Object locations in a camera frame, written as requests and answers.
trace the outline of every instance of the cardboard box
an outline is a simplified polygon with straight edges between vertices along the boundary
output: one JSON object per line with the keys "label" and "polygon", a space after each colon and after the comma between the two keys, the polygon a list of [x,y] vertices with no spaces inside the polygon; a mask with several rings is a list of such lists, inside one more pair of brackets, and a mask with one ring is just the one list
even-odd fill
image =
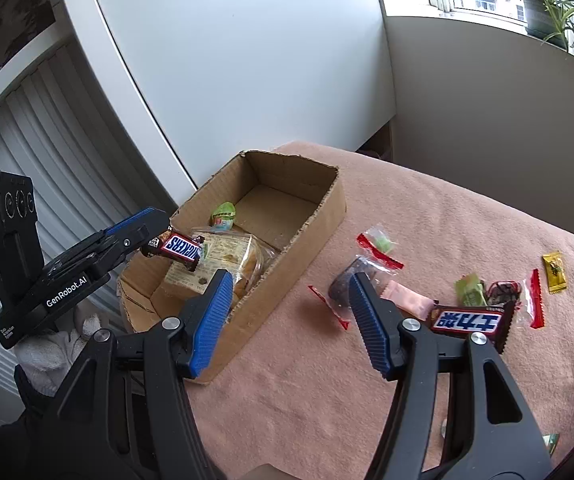
{"label": "cardboard box", "polygon": [[[299,155],[244,152],[232,158],[171,218],[184,234],[208,224],[223,202],[236,206],[235,224],[279,251],[254,287],[232,309],[209,367],[209,383],[254,335],[296,283],[345,216],[338,168]],[[120,275],[118,294],[127,330],[143,332],[176,316],[181,301],[163,284],[171,261],[137,253]]]}

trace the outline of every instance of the snickers bar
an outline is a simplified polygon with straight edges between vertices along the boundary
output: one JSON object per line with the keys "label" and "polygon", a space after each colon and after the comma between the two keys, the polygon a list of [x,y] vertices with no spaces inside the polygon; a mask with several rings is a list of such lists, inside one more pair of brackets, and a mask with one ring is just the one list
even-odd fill
{"label": "snickers bar", "polygon": [[437,306],[427,318],[432,332],[454,337],[468,337],[472,332],[481,332],[494,342],[499,354],[509,334],[509,327],[515,310],[515,301],[504,305],[451,307]]}
{"label": "snickers bar", "polygon": [[183,236],[170,226],[163,234],[152,238],[147,245],[141,247],[141,253],[147,257],[164,256],[183,263],[187,270],[194,272],[201,259],[204,241],[202,236],[196,238]]}

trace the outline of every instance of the yellow candy wrapper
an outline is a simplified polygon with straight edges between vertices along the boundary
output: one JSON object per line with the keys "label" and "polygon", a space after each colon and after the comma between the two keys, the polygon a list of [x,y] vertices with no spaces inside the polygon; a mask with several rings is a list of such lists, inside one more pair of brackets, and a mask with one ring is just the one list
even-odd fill
{"label": "yellow candy wrapper", "polygon": [[566,289],[562,256],[563,253],[560,251],[542,255],[542,259],[545,262],[545,270],[547,271],[547,285],[549,286],[550,294]]}

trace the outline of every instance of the white wall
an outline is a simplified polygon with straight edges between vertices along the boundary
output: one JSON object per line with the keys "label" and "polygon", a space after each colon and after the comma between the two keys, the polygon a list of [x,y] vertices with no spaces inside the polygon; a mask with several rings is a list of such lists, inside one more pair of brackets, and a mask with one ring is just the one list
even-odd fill
{"label": "white wall", "polygon": [[574,56],[477,23],[385,23],[396,162],[574,233]]}
{"label": "white wall", "polygon": [[378,0],[98,3],[199,186],[240,150],[296,139],[355,150],[394,114]]}

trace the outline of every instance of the silver bolt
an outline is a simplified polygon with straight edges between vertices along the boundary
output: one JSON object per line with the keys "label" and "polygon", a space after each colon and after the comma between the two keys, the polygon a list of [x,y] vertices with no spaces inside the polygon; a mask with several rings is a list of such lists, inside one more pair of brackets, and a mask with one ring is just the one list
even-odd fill
{"label": "silver bolt", "polygon": [[101,328],[100,330],[96,330],[96,333],[94,333],[94,341],[104,343],[109,339],[109,336],[110,336],[109,330],[107,330],[106,328]]}
{"label": "silver bolt", "polygon": [[177,317],[166,317],[163,320],[165,330],[176,330],[180,326],[180,320]]}
{"label": "silver bolt", "polygon": [[409,330],[409,332],[415,332],[416,330],[420,330],[420,321],[413,317],[408,317],[403,319],[403,327]]}
{"label": "silver bolt", "polygon": [[486,335],[482,332],[474,332],[471,335],[471,340],[477,345],[484,345],[486,343]]}

